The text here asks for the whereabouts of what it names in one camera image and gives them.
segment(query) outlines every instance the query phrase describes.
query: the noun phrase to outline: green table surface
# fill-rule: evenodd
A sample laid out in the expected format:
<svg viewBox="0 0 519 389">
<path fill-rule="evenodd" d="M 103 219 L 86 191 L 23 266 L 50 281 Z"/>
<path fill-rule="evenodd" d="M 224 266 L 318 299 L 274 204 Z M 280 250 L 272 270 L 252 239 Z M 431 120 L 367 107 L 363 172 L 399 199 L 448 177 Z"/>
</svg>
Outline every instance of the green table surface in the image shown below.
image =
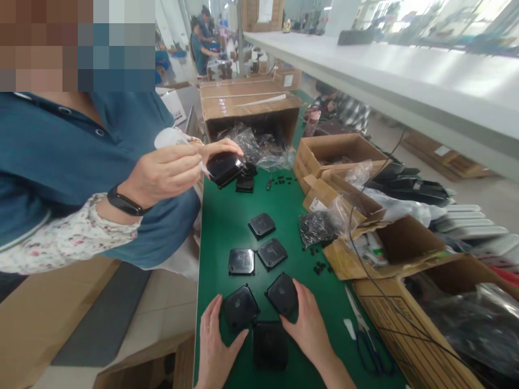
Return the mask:
<svg viewBox="0 0 519 389">
<path fill-rule="evenodd" d="M 302 91 L 296 91 L 306 103 L 311 98 Z M 304 126 L 301 118 L 297 123 L 293 145 L 299 144 Z M 358 388 L 405 388 L 405 379 L 397 369 L 392 377 L 376 378 L 364 371 L 359 360 L 356 343 L 350 338 L 343 319 L 351 318 L 356 328 L 356 320 L 344 290 L 351 282 L 341 282 L 333 273 L 323 271 L 319 276 L 313 268 L 317 261 L 326 262 L 319 253 L 311 255 L 310 250 L 302 251 L 298 228 L 298 216 L 306 213 L 303 208 L 304 194 L 293 171 L 274 172 L 272 188 L 266 190 L 270 173 L 259 169 L 255 177 L 254 193 L 236 193 L 234 184 L 219 190 L 214 184 L 204 186 L 202 213 L 202 246 L 200 252 L 200 275 L 198 282 L 196 346 L 195 346 L 195 384 L 198 381 L 199 362 L 199 325 L 200 318 L 216 294 L 225 298 L 239 287 L 249 284 L 259 305 L 261 313 L 257 320 L 277 320 L 279 316 L 264 296 L 267 288 L 281 272 L 306 285 L 315 295 L 326 325 L 332 347 L 344 362 Z M 275 184 L 278 176 L 292 177 L 284 184 Z M 276 231 L 257 241 L 247 223 L 260 213 L 267 213 L 276 223 Z M 256 256 L 255 276 L 229 276 L 228 260 L 231 249 L 257 249 L 270 238 L 277 238 L 288 252 L 288 258 L 267 272 Z M 367 323 L 373 328 L 369 317 L 358 303 Z M 290 320 L 295 322 L 297 311 Z M 222 339 L 230 345 L 235 338 L 227 327 L 223 308 L 220 312 Z M 225 388 L 325 388 L 317 370 L 301 352 L 294 340 L 288 337 L 289 362 L 283 372 L 260 371 L 252 363 L 252 332 L 249 332 L 236 362 L 231 370 Z"/>
</svg>

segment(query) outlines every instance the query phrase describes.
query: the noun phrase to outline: scissors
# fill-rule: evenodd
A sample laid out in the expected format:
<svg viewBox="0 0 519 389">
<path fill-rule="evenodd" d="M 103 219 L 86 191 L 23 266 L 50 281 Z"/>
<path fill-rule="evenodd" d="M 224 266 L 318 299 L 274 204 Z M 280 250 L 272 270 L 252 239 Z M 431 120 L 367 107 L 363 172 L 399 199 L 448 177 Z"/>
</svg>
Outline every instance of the scissors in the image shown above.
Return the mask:
<svg viewBox="0 0 519 389">
<path fill-rule="evenodd" d="M 349 291 L 348 287 L 345 285 L 344 288 L 346 289 L 346 293 L 348 294 L 348 299 L 350 300 L 351 308 L 353 309 L 355 317 L 357 318 L 358 331 L 356 333 L 356 342 L 357 351 L 362 363 L 362 367 L 364 367 L 364 370 L 366 370 L 369 374 L 374 375 L 376 377 L 381 377 L 382 375 L 392 376 L 395 373 L 395 363 L 393 362 L 391 354 L 384 345 L 384 342 L 377 335 L 373 334 L 369 329 L 360 311 L 358 310 L 357 303 L 353 299 L 353 296 Z M 367 348 L 369 352 L 372 362 L 371 365 L 374 366 L 374 368 L 372 369 L 368 368 L 368 365 L 366 364 L 365 360 L 365 353 L 361 352 L 361 340 L 364 343 L 364 347 Z M 386 354 L 386 359 L 389 360 L 390 363 L 389 366 L 384 365 L 383 358 L 380 354 L 381 350 L 383 350 Z"/>
</svg>

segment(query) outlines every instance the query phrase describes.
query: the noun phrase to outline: cable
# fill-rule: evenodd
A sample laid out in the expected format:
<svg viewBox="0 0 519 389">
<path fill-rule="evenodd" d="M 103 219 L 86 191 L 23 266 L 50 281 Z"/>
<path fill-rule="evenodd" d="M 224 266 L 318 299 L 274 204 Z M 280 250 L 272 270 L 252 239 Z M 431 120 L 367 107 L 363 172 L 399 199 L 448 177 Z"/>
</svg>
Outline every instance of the cable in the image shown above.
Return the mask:
<svg viewBox="0 0 519 389">
<path fill-rule="evenodd" d="M 400 146 L 400 143 L 402 142 L 402 139 L 404 138 L 404 134 L 407 130 L 404 129 L 402 131 L 402 135 L 400 136 L 400 139 L 398 140 L 398 143 L 396 144 L 395 148 L 389 153 L 387 159 L 385 160 L 384 164 L 380 167 L 380 169 L 378 169 L 378 171 L 376 172 L 376 174 L 373 175 L 373 177 L 376 177 L 377 174 L 379 174 L 383 168 L 385 168 L 385 165 L 386 163 L 391 159 L 391 157 L 393 156 L 393 153 L 395 152 L 395 150 L 398 148 L 398 146 Z M 368 182 L 371 180 L 368 179 L 368 181 L 366 181 L 366 183 L 364 184 L 364 186 L 362 187 L 362 190 L 361 190 L 361 193 L 360 195 L 362 195 L 362 193 L 364 192 L 364 189 L 366 189 L 366 185 L 368 184 Z M 355 212 L 355 210 L 357 209 L 357 206 L 354 206 L 350 212 L 350 217 L 349 217 L 349 220 L 348 220 L 348 225 L 351 226 L 351 218 L 353 216 L 353 213 Z M 366 275 L 368 276 L 369 280 L 373 283 L 373 285 L 375 285 L 375 287 L 378 289 L 378 291 L 381 293 L 381 295 L 387 300 L 387 302 L 389 303 L 389 305 L 393 308 L 393 310 L 399 314 L 400 316 L 402 316 L 410 325 L 411 327 L 413 327 L 417 332 L 419 332 L 420 334 L 422 334 L 423 336 L 425 336 L 429 341 L 431 341 L 433 344 L 435 344 L 436 346 L 438 346 L 439 348 L 441 348 L 444 352 L 446 352 L 447 354 L 449 354 L 451 357 L 453 357 L 454 359 L 456 359 L 458 362 L 461 362 L 466 368 L 468 368 L 470 371 L 472 371 L 472 373 L 474 373 L 476 376 L 478 376 L 480 379 L 482 379 L 483 381 L 485 381 L 488 385 L 490 385 L 492 388 L 494 389 L 498 389 L 497 386 L 495 386 L 492 382 L 490 382 L 486 377 L 484 377 L 482 374 L 480 374 L 477 370 L 475 370 L 473 367 L 471 367 L 468 363 L 466 363 L 463 359 L 461 359 L 460 357 L 458 357 L 455 353 L 451 352 L 451 350 L 447 349 L 446 347 L 442 346 L 440 343 L 438 343 L 437 341 L 435 341 L 428 333 L 422 331 L 420 328 L 418 328 L 418 326 L 416 324 L 414 324 L 410 319 L 408 319 L 408 317 L 406 315 L 404 315 L 402 313 L 402 311 L 400 310 L 400 308 L 398 308 L 395 303 L 393 303 L 393 301 L 391 301 L 391 299 L 389 299 L 389 297 L 382 291 L 382 289 L 379 287 L 379 285 L 377 284 L 377 282 L 375 282 L 375 280 L 373 280 L 373 278 L 371 277 L 371 275 L 368 273 L 367 269 L 366 269 L 366 265 L 364 264 L 364 261 L 362 260 L 361 256 L 359 255 L 358 251 L 357 251 L 357 247 L 355 246 L 355 243 L 353 241 L 353 238 L 351 236 L 351 229 L 348 229 L 348 235 L 349 235 L 349 238 L 350 238 L 350 242 L 351 242 L 351 245 L 353 246 L 353 249 L 355 250 L 355 254 L 357 254 L 357 258 L 358 258 L 358 261 L 361 263 L 362 267 L 364 268 L 364 271 L 366 272 Z"/>
</svg>

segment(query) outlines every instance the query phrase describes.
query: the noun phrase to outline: white shelf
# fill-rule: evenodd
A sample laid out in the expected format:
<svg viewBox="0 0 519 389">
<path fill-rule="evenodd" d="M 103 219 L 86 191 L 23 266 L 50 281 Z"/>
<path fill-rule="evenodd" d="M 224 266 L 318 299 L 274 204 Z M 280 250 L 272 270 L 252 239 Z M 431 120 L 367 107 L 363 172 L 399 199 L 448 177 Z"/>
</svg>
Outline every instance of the white shelf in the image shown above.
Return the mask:
<svg viewBox="0 0 519 389">
<path fill-rule="evenodd" d="M 519 183 L 519 59 L 245 32 L 309 75 Z"/>
</svg>

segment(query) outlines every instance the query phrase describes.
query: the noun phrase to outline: bottle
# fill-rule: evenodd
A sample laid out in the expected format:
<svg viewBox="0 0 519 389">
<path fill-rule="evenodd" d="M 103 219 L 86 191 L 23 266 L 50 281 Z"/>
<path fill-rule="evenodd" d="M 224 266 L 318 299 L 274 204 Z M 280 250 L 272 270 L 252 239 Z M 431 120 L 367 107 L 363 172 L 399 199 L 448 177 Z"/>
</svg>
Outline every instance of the bottle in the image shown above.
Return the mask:
<svg viewBox="0 0 519 389">
<path fill-rule="evenodd" d="M 366 232 L 369 251 L 378 259 L 385 259 L 384 248 L 376 232 Z"/>
</svg>

